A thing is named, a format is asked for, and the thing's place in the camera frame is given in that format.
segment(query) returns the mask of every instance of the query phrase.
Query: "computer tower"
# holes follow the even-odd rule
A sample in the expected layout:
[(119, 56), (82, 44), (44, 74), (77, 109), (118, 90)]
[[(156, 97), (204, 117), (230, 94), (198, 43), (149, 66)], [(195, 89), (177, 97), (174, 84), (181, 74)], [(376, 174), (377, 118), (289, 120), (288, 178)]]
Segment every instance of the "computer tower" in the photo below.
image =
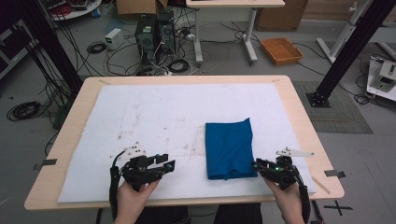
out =
[(157, 16), (144, 14), (139, 18), (134, 36), (141, 57), (142, 65), (157, 64), (161, 55), (161, 38)]
[(176, 51), (174, 11), (161, 11), (158, 16), (158, 25), (163, 42), (163, 53), (173, 54)]

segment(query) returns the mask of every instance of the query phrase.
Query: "floor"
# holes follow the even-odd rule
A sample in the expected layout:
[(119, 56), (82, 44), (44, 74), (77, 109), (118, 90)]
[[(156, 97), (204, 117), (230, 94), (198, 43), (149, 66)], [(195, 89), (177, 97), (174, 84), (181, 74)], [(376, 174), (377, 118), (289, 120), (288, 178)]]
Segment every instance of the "floor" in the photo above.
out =
[[(125, 35), (134, 33), (135, 21), (121, 20), (114, 15), (111, 8), (104, 7), (102, 17), (94, 19), (89, 15), (71, 20), (68, 25), (79, 46), (81, 54), (86, 57), (87, 48), (94, 41), (104, 41), (104, 36), (113, 28), (121, 28)], [(344, 27), (344, 21), (303, 21), (297, 32), (272, 33), (257, 32), (259, 39), (273, 37), (288, 37), (303, 53), (300, 64), (317, 72), (308, 70), (297, 63), (275, 66), (262, 52), (258, 42), (253, 41), (259, 61), (249, 65), (243, 45), (236, 41), (231, 44), (203, 43), (204, 63), (197, 67), (192, 61), (192, 44), (184, 47), (186, 59), (191, 61), (191, 70), (180, 76), (212, 76), (212, 75), (287, 75), (295, 81), (321, 81), (331, 64), (320, 58), (323, 55), (316, 43), (316, 38), (322, 37), (331, 44)], [(234, 40), (234, 31), (218, 22), (200, 24), (202, 39)], [(241, 29), (246, 24), (238, 22)], [(71, 61), (76, 63), (73, 47), (67, 43), (59, 32), (59, 38)], [(381, 28), (373, 40), (389, 41), (396, 36), (394, 29)], [(363, 94), (364, 89), (356, 84), (356, 80), (367, 73), (370, 56), (385, 55), (375, 43), (369, 43), (361, 52), (341, 83), (355, 94)], [(88, 62), (101, 75), (106, 75), (104, 69), (105, 53), (90, 55)], [(114, 55), (112, 63), (128, 67), (138, 61), (136, 46), (121, 50)], [(123, 72), (122, 68), (113, 66), (112, 71)], [(89, 76), (83, 67), (78, 72), (82, 77)], [(360, 85), (366, 85), (367, 77), (358, 79)], [(76, 209), (60, 211), (27, 211), (24, 201), (35, 182), (39, 171), (35, 164), (46, 159), (45, 150), (50, 151), (46, 144), (58, 131), (52, 128), (49, 118), (40, 117), (22, 121), (9, 121), (6, 118), (8, 110), (28, 101), (39, 101), (42, 104), (48, 99), (42, 92), (46, 82), (35, 63), (29, 57), (21, 62), (0, 80), (0, 223), (94, 223), (97, 209)], [(350, 209), (331, 209), (325, 205), (335, 206), (334, 200), (320, 200), (318, 207), (326, 223), (394, 223), (396, 219), (396, 103), (377, 98), (381, 105), (359, 105), (357, 107), (373, 130), (373, 134), (318, 133), (332, 166), (343, 171), (346, 177), (340, 181), (345, 190), (345, 197), (338, 199), (339, 206)], [(216, 212), (216, 206), (191, 206), (192, 223), (211, 223)], [(280, 213), (275, 203), (262, 204), (264, 223), (282, 223)], [(317, 220), (312, 211), (311, 220)], [(101, 223), (111, 223), (109, 209), (102, 214)]]

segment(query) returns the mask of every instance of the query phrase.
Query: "cardboard box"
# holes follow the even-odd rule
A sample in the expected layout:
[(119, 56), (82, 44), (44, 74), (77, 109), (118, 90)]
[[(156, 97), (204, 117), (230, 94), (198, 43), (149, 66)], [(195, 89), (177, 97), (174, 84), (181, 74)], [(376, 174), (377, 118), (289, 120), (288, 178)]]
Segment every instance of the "cardboard box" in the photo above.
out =
[(168, 0), (117, 0), (117, 11), (123, 17), (157, 14), (167, 7)]
[[(354, 11), (349, 11), (349, 8), (353, 7), (354, 2), (356, 0), (309, 0), (303, 19), (349, 21), (354, 13)], [(385, 21), (396, 21), (396, 7)]]
[(308, 0), (284, 0), (284, 7), (263, 8), (256, 19), (258, 31), (296, 31)]

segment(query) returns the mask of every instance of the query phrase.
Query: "white paper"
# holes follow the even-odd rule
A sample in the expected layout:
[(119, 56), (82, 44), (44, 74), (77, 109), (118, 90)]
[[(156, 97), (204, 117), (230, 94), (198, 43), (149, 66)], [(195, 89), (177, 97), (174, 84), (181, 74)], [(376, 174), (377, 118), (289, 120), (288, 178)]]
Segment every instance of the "white paper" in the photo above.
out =
[[(270, 195), (260, 176), (208, 180), (205, 124), (250, 118), (253, 157), (275, 161), (276, 151), (300, 149), (270, 84), (104, 86), (70, 162), (59, 203), (108, 200), (109, 169), (124, 148), (139, 143), (147, 156), (169, 154), (166, 174), (151, 200)], [(125, 161), (117, 162), (121, 168)], [(316, 192), (304, 158), (293, 158), (309, 192)]]

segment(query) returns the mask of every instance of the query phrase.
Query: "black strap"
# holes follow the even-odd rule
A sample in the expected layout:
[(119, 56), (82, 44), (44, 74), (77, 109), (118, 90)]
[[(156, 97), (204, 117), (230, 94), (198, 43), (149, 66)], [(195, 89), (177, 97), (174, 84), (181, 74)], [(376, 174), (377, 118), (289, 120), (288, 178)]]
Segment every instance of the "black strap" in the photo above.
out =
[(311, 203), (309, 202), (308, 188), (306, 186), (299, 186), (301, 206), (303, 208), (304, 223), (308, 223), (311, 215)]
[(111, 215), (113, 220), (116, 219), (118, 213), (118, 203), (117, 203), (117, 193), (119, 190), (120, 183), (120, 169), (118, 166), (113, 166), (110, 168), (111, 183), (109, 190), (109, 201), (111, 206)]

